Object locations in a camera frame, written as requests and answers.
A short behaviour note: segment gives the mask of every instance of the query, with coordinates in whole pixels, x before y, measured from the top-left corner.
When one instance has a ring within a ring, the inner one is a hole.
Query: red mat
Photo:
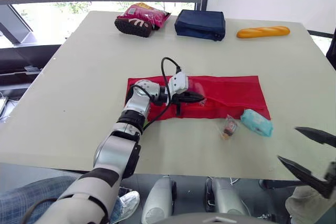
[[[270,114],[262,93],[258,76],[212,77],[188,76],[189,90],[202,94],[205,100],[200,103],[182,103],[181,116],[176,116],[176,105],[171,107],[159,118],[226,118],[230,116],[240,119],[245,109],[252,109],[267,119]],[[162,76],[147,78],[129,78],[128,89],[138,80],[150,80],[164,86]],[[148,121],[155,118],[163,106],[151,104]]]

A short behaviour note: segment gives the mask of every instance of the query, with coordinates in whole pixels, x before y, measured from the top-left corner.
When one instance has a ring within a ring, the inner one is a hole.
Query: blue pouch
[[[225,36],[225,19],[222,12],[182,10],[175,22],[177,35],[201,39],[222,40]]]
[[[240,117],[241,122],[250,130],[262,136],[272,136],[273,124],[254,110],[244,110]]]

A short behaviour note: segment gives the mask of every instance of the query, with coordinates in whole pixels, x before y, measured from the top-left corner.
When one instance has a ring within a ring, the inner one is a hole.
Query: bread loaf
[[[286,26],[270,26],[246,28],[237,32],[237,37],[242,39],[268,37],[268,36],[283,36],[288,35],[290,30]]]

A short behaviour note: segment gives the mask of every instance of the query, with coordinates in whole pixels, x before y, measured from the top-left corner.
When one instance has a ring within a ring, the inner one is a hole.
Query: sneaker
[[[138,18],[117,18],[115,26],[124,34],[132,34],[147,38],[153,30],[150,22]]]
[[[121,214],[118,220],[113,223],[125,220],[134,214],[140,203],[140,195],[137,191],[131,191],[120,197],[122,203]]]

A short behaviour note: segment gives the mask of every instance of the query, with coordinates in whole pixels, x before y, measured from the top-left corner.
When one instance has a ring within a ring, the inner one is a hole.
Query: pink snack bag
[[[155,9],[145,3],[131,5],[126,12],[118,18],[138,18],[152,23],[153,28],[158,30],[163,27],[164,22],[169,18],[170,13]]]

